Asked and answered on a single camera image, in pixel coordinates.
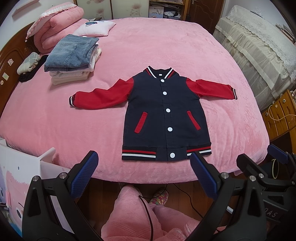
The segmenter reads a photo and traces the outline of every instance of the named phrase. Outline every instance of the blue gripper pad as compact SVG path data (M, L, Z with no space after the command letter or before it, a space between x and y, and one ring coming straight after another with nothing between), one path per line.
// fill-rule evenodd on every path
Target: blue gripper pad
M70 170L67 186L71 198L81 197L98 163L98 154L95 151L90 151L81 163L75 164Z
M270 144L268 146L267 153L282 164L288 164L289 162L289 155L276 147L274 144Z
M206 195L216 200L218 197L218 190L221 186L221 180L217 169L213 165L208 164L199 153L191 154L190 165Z

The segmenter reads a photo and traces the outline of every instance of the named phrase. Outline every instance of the black cable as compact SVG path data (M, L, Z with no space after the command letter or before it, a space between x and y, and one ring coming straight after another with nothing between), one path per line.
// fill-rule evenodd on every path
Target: black cable
M190 195L187 193L187 192L185 192L185 191L183 191L181 188L179 188L175 183L173 183L175 186L176 186L176 188L178 188L181 192L183 192L183 193L185 193L189 198L190 198L190 204L191 204L191 207L193 208L193 210L195 211L195 212L197 212L197 214L201 217L201 218L203 218L203 216L194 208L194 206L193 206L193 204L192 204L192 200L191 200L191 197L190 197Z
M143 197L143 196L140 196L141 198L145 198L145 199L152 199L152 198L156 198L156 197L159 197L160 195L162 195L164 192L165 192L165 190L167 190L166 188L167 188L167 186L168 185L166 185L165 186L165 188L164 188L164 190L163 190L163 192L161 193L161 194L159 194L158 196L155 196L155 197Z
M149 222L150 222L150 226L151 226L151 237L150 237L150 241L153 241L153 232L154 232L154 231L153 231L152 220L151 220L150 214L149 214L149 212L148 212L148 208L147 208L147 206L146 206L144 200L142 199L142 196L139 195L139 198L141 199L142 203L144 204L145 209L146 209L146 212L147 212L147 214L148 214L148 218L149 218Z
M176 188L178 188L181 192L185 193L185 194L190 198L190 204L191 204L192 209L193 209L195 212L197 212L197 214L198 214L201 218L203 218L203 215L201 215L201 214L199 213L199 211L197 211L197 210L194 208L194 206L193 206L193 204L192 204L192 200L191 200L190 195L189 195L187 192L183 191L181 188L179 188L175 183L173 183L173 184L176 186ZM163 194L163 193L165 192L165 190L167 190L167 189L166 189L167 186L168 186L168 185L165 186L165 188L164 188L164 190L163 190L163 192L162 192L161 194ZM141 196L141 195L139 195L139 198L140 198L140 200L142 201L142 203L144 204L144 207L145 207L145 209L146 209L146 212L147 212L147 215L148 215L148 218L149 218L150 227L151 227L151 237L150 237L150 241L153 241L153 233L154 233L154 230L153 230L152 220L151 220L150 214L149 214L149 212L148 212L148 208L147 208L147 206L146 206L144 200L142 199L142 198L147 198L147 199L152 199L152 198L151 198L151 197L143 197L143 196Z

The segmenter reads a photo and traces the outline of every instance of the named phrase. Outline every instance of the red sleeve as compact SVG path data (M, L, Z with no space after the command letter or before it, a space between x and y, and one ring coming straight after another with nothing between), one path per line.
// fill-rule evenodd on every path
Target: red sleeve
M98 110L127 101L133 88L133 78L119 79L110 89L94 89L92 92L78 91L69 98L69 104L78 108Z
M235 89L233 89L230 85L224 85L206 80L196 80L194 82L188 78L186 80L186 84L188 88L199 97L214 96L230 100L237 99Z

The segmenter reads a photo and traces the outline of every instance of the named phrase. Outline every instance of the cable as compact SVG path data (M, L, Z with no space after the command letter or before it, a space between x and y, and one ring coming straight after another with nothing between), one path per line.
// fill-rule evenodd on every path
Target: cable
M176 186L176 188L178 188L181 192L185 193L185 194L190 198L190 204L191 204L192 209L193 209L195 212L197 212L197 214L198 214L201 218L203 218L203 215L201 215L201 214L200 214L200 213L194 208L194 206L193 206L193 204L192 204L192 200L191 200L190 195L189 195L187 192L183 191L181 188L179 188L175 183L173 183L173 184Z
M282 118L280 118L280 119L274 119L273 117L271 117L271 114L269 113L269 111L270 111L270 107L268 108L268 114L269 114L269 117L271 118L271 119L273 119L274 121L280 121L281 119L284 119L286 116L288 116L288 115L285 115L284 117L282 117Z
M150 222L150 226L151 226L151 237L150 237L150 241L153 241L153 233L154 233L154 231L153 231L152 220L151 220L150 214L149 214L149 212L148 212L148 208L147 208L147 206L146 206L144 200L142 199L142 196L139 195L139 198L141 199L142 203L144 204L145 209L146 209L146 212L147 212L147 215L148 215L148 218L149 218L149 222Z
M140 196L140 197L141 197L141 198L145 198L145 199L152 199L152 198L159 197L160 195L162 195L162 194L165 192L165 190L167 190L167 189L166 189L167 186L168 186L168 184L166 184L165 189L164 189L163 192L162 192L161 194L159 194L158 196L155 196L155 197L143 197L143 196Z
M203 218L203 215L201 215L201 214L200 214L200 213L194 208L194 206L193 206L193 204L192 204L192 200L191 200L190 195L189 195L187 192L183 191L181 188L179 188L175 183L173 183L173 184L176 186L176 188L178 188L181 192L185 193L185 194L190 198L190 204L191 204L192 209L193 209L195 212L197 212L197 214L198 214L201 218ZM165 186L165 188L164 188L164 190L163 190L163 192L162 192L161 194L159 194L158 196L154 196L154 197L152 197L152 198L156 198L156 197L159 197L160 195L162 195L162 194L165 192L165 190L167 190L167 189L166 189L167 186L168 186L168 185ZM150 237L150 241L153 241L153 233L154 233L154 230L153 230L152 220L151 220L150 214L149 214L149 212L148 212L148 208L147 208L147 206L146 206L144 200L142 199L142 198L147 198L147 199L152 199L152 198L151 198L151 197L143 197L143 196L141 196L141 195L139 195L139 198L140 198L140 200L142 201L142 203L144 204L144 207L145 207L145 209L146 209L146 212L147 212L147 215L148 215L148 218L149 218L150 227L151 227L151 237Z
M145 198L145 199L146 199L146 198L147 198L147 199L152 199L152 198L159 197L160 195L162 195L162 194L165 192L165 190L167 190L167 189L166 189L167 186L168 186L168 184L165 186L163 192L162 192L161 194L159 194L158 196L153 196L153 197L143 197L143 196L139 195L140 200L142 201L142 203L143 203L144 206L145 206L145 209L146 209L146 212L147 212L147 215L148 215L148 218L149 218L149 222L150 222L150 227L151 227L151 237L150 237L150 241L153 241L153 233L154 233L154 230L153 230L153 224L152 224L152 220L151 220L150 214L149 214L149 212L148 212L148 208L147 208L147 206L146 206L146 204L145 204L145 202L144 202L144 200L143 200L142 198Z
M272 177L274 178L274 179L277 179L277 177L278 177L278 175L279 175L279 161L277 160L277 159L273 159L272 160L273 162L272 162ZM276 174L276 176L274 176L274 162L275 161L277 161L277 164L278 164L278 172L277 172L277 174Z

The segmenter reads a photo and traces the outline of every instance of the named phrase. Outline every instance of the varsity jacket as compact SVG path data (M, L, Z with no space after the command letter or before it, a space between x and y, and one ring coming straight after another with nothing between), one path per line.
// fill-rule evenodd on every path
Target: varsity jacket
M230 85L180 76L172 68L147 67L110 89L77 92L71 106L102 109L128 101L124 122L122 160L178 161L194 151L211 154L203 96L237 99Z

